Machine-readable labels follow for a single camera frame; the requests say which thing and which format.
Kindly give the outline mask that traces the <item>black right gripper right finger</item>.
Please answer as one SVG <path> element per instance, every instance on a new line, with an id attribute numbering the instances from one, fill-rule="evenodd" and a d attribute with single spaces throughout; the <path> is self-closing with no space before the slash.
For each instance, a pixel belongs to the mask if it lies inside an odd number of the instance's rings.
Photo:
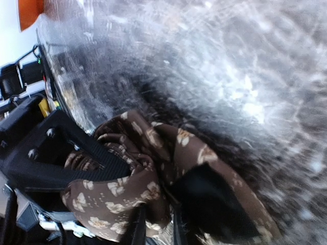
<path id="1" fill-rule="evenodd" d="M 188 245 L 187 239 L 187 219 L 180 205 L 174 207 L 173 214 L 173 244 Z"/>

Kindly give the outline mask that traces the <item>brown floral tie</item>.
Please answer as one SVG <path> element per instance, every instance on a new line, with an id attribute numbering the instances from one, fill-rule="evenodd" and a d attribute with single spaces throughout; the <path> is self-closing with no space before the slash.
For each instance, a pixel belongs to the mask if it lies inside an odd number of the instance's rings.
<path id="1" fill-rule="evenodd" d="M 110 181 L 77 179 L 61 198 L 95 236 L 120 242 L 134 208 L 146 206 L 146 236 L 187 219 L 189 244 L 268 244 L 281 232 L 246 182 L 194 134 L 128 111 L 101 124 L 93 138 L 128 164 Z"/>

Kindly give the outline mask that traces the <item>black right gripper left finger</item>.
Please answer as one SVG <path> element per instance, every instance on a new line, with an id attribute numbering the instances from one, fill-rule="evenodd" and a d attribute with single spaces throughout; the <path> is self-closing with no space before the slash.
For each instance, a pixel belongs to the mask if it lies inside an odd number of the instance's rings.
<path id="1" fill-rule="evenodd" d="M 123 245 L 146 244 L 146 206 L 142 204 L 133 209 L 128 220 L 126 232 L 120 240 Z"/>

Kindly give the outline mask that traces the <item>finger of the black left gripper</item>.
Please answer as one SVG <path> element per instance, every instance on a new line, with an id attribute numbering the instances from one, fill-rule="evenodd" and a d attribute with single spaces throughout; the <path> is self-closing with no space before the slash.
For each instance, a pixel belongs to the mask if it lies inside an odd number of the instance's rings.
<path id="1" fill-rule="evenodd" d="M 65 168 L 78 147 L 100 164 L 94 171 Z M 1 156 L 1 172 L 22 189 L 64 189 L 82 179 L 110 181 L 130 174 L 128 164 L 86 134 L 66 113 L 55 111 L 37 124 L 9 153 Z"/>

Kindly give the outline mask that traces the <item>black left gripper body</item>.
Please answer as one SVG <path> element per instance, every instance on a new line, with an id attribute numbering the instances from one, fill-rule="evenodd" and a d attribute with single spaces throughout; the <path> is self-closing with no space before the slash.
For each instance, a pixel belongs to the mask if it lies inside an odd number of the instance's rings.
<path id="1" fill-rule="evenodd" d="M 9 153 L 51 112 L 47 99 L 37 95 L 24 100 L 1 121 L 1 156 Z"/>

